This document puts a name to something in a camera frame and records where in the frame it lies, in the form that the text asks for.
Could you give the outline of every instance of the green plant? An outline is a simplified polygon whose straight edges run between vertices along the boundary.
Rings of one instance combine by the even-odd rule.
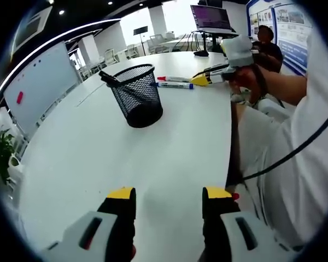
[[[11,140],[13,135],[6,134],[9,129],[0,132],[0,176],[4,183],[7,183],[9,173],[7,171],[9,167],[9,159],[15,152]]]

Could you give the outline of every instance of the wall display board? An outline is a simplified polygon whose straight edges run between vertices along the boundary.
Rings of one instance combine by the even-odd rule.
[[[247,3],[247,17],[249,35],[257,39],[259,25],[270,27],[283,63],[295,74],[305,75],[307,38],[313,27],[306,13],[291,0],[251,0]]]
[[[312,24],[299,7],[294,4],[274,7],[277,20],[277,45],[286,62],[302,73],[307,68],[307,38]]]
[[[249,16],[250,19],[250,36],[257,39],[257,32],[259,31],[259,18],[257,14]]]

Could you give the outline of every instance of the black pencil holder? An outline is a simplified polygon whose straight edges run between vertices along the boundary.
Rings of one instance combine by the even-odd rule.
[[[153,65],[141,64],[114,75],[119,83],[111,89],[131,127],[150,126],[163,115],[153,71]]]

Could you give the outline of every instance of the whiteboard marker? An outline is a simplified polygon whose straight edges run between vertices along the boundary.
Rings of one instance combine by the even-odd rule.
[[[190,83],[158,82],[153,83],[152,85],[157,87],[193,89],[193,84]]]
[[[159,81],[168,81],[168,82],[183,82],[183,83],[190,82],[190,79],[180,78],[180,77],[176,77],[176,76],[158,76],[157,79]]]

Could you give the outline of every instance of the laptop screen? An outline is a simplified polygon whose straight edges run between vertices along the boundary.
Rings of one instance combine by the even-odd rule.
[[[222,8],[191,5],[197,28],[231,29],[227,11]]]

